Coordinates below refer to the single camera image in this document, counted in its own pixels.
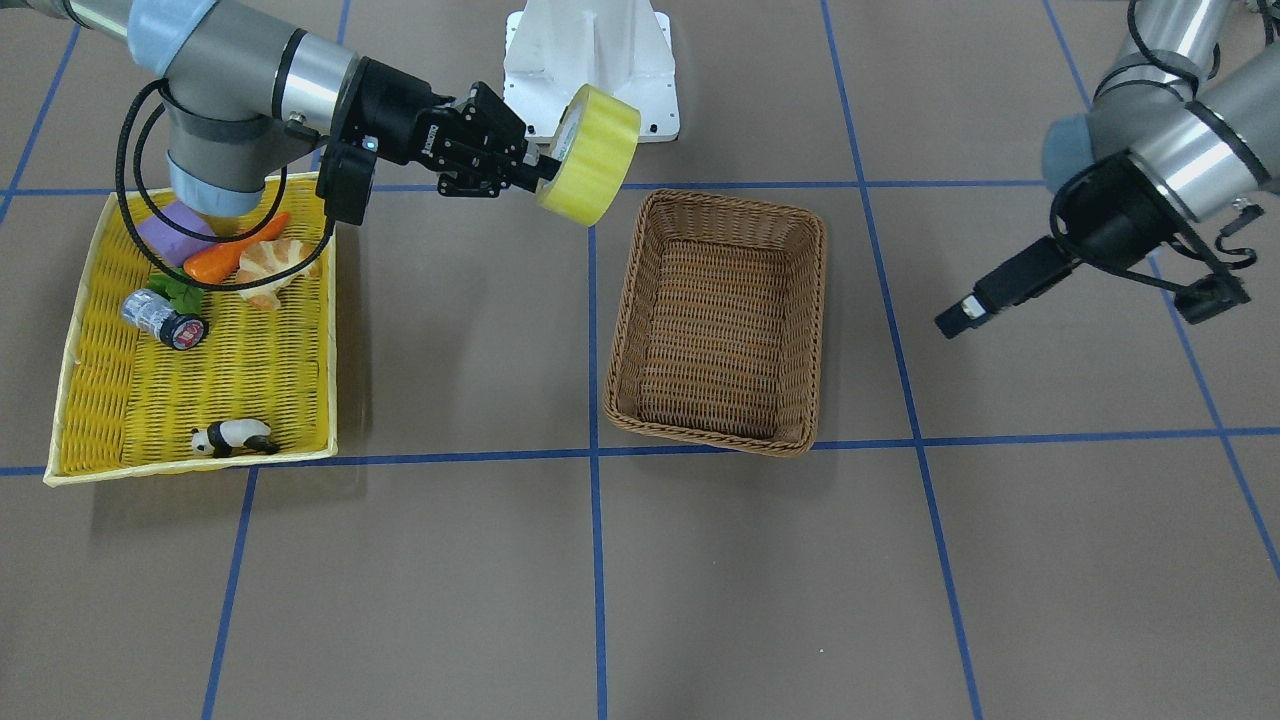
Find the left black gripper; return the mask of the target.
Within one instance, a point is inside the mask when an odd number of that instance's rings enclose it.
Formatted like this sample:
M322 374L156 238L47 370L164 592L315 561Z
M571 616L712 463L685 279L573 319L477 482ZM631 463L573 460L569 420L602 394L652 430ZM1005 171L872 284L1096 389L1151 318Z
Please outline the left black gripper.
M965 296L934 318L946 340L984 325L1007 307L1038 297L1088 265L1157 287L1196 304L1201 291L1142 275L1133 266L1175 238L1184 222L1128 160L1103 160L1074 176L1053 196L1050 232L1001 263Z

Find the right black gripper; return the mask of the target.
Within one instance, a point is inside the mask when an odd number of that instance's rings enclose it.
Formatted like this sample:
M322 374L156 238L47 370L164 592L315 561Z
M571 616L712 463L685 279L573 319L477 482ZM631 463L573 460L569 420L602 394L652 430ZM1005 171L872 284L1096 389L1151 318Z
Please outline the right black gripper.
M364 58L346 90L346 142L388 163L417 163L438 173L445 196L535 193L554 179L562 160L529 145L526 129L484 82L463 97L439 95L416 76Z

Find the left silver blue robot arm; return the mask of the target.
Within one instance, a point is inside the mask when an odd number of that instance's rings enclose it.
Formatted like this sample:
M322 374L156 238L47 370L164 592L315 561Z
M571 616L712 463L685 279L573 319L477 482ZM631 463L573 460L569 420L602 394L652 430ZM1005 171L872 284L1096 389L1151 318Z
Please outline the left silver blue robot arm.
M1132 1L1126 38L1091 109L1046 132L1050 231L974 283L934 323L952 338L1038 297L1078 266L1161 288L1190 324L1247 304L1252 249L1226 237L1277 192L1277 4L1257 1L1263 47L1219 72L1226 1Z

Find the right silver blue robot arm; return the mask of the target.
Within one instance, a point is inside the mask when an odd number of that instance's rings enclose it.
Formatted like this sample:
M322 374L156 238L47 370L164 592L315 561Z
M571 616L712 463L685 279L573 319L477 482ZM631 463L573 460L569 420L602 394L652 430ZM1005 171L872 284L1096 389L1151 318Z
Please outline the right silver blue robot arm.
M532 192L561 163L488 85L465 97L238 1L28 1L124 44L159 78L172 187L205 215L239 217L268 174L323 149L328 218L364 223L379 161L417 163L445 196Z

